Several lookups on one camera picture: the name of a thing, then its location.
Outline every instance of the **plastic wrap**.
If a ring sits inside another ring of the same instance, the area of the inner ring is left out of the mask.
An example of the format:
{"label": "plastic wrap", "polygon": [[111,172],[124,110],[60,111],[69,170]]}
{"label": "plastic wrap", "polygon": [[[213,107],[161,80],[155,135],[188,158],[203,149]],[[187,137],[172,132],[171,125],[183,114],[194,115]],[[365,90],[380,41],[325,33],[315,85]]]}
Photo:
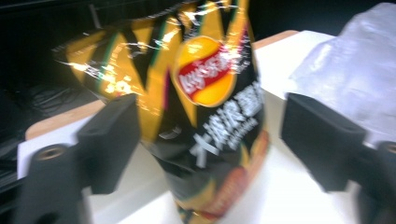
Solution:
{"label": "plastic wrap", "polygon": [[189,1],[54,50],[90,90],[138,95],[141,142],[184,223],[224,216],[266,155],[247,13],[248,0]]}
{"label": "plastic wrap", "polygon": [[290,76],[289,91],[319,99],[369,131],[366,142],[396,141],[396,5],[355,16],[316,46]]}

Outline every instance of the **black and gold chip bag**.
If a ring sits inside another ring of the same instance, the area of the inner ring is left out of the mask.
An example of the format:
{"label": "black and gold chip bag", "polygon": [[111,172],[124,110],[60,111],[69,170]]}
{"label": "black and gold chip bag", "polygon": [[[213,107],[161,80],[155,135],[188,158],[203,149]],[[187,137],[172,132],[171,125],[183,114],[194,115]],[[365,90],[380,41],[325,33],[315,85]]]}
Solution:
{"label": "black and gold chip bag", "polygon": [[184,223],[224,216],[266,155],[247,13],[248,0],[189,1],[56,49],[92,91],[138,95],[141,142]]}

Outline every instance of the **black plastic part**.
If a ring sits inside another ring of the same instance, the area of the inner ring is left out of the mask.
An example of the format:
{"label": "black plastic part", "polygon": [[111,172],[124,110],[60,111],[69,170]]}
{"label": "black plastic part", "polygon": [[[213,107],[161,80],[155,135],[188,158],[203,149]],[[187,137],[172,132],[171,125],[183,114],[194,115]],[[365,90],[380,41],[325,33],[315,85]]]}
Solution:
{"label": "black plastic part", "polygon": [[86,218],[75,157],[73,148],[62,145],[44,147],[33,156],[13,223],[70,224]]}
{"label": "black plastic part", "polygon": [[135,96],[111,101],[78,132],[77,145],[37,151],[22,181],[13,223],[90,223],[82,189],[113,192],[139,139]]}
{"label": "black plastic part", "polygon": [[361,224],[396,223],[396,143],[363,144],[365,130],[307,96],[290,93],[282,139],[326,191],[361,185]]}
{"label": "black plastic part", "polygon": [[134,95],[121,96],[78,131],[78,157],[85,161],[93,194],[115,190],[140,140],[135,104]]}
{"label": "black plastic part", "polygon": [[281,138],[326,191],[345,189],[348,176],[343,169],[365,133],[315,99],[288,96]]}

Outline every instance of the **crumpled plastic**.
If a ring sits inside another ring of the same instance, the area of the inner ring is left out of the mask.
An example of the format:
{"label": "crumpled plastic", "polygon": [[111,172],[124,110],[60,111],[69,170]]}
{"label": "crumpled plastic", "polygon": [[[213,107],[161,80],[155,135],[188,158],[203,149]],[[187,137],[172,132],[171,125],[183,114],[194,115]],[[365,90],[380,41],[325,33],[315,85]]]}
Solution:
{"label": "crumpled plastic", "polygon": [[366,144],[396,141],[396,5],[356,15],[310,52],[288,87],[365,128]]}

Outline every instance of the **white table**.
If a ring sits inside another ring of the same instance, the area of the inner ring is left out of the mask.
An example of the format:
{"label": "white table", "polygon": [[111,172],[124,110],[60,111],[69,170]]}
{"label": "white table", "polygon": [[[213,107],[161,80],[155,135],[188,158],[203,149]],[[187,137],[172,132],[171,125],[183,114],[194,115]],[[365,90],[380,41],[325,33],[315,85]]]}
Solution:
{"label": "white table", "polygon": [[[282,86],[288,75],[318,43],[332,38],[313,32],[300,32],[256,50],[272,146],[262,170],[227,217],[219,223],[329,223],[357,224],[354,192],[324,193],[304,166],[278,138],[283,114]],[[89,118],[66,125],[20,144],[19,175],[33,150],[55,143],[74,144],[73,133]],[[119,189],[107,196],[91,196],[95,224],[181,223],[168,191],[163,171],[141,146],[135,151],[122,176]]]}

